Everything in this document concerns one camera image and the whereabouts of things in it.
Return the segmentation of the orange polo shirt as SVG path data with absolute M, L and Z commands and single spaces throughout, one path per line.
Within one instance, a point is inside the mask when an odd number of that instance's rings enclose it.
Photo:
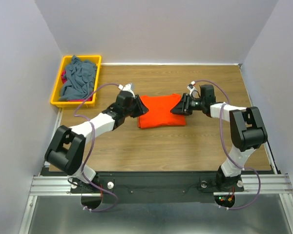
M 148 112 L 138 117 L 138 127 L 147 129 L 162 126 L 185 126 L 187 123 L 184 116 L 170 112 L 180 100 L 180 94 L 141 96 L 141 101 L 148 108 Z

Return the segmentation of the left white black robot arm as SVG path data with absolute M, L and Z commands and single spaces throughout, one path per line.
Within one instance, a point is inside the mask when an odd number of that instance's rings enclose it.
M 93 119 L 75 114 L 76 117 L 85 118 L 85 122 L 76 126 L 58 127 L 46 150 L 44 159 L 51 165 L 65 172 L 67 175 L 82 181 L 82 186 L 88 192 L 97 189 L 113 195 L 112 192 L 99 186 L 96 172 L 86 165 L 94 148 L 95 138 L 113 131 L 121 126 L 126 117 L 140 117 L 148 112 L 138 95 L 130 91 L 120 91 L 116 101 L 103 110 Z M 87 143 L 91 143 L 90 152 L 83 159 Z

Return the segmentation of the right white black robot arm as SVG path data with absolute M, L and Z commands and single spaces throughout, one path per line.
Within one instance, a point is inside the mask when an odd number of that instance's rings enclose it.
M 192 81 L 187 86 L 189 92 L 182 95 L 170 112 L 189 116 L 193 111 L 201 111 L 208 117 L 218 118 L 220 125 L 223 121 L 230 124 L 232 147 L 227 151 L 224 140 L 221 140 L 227 158 L 215 178 L 216 188 L 226 190 L 238 183 L 249 157 L 267 142 L 267 130 L 258 107 L 236 107 L 227 101 L 218 102 L 214 93 L 215 83 L 209 82 L 199 89 L 195 85 L 196 82 Z

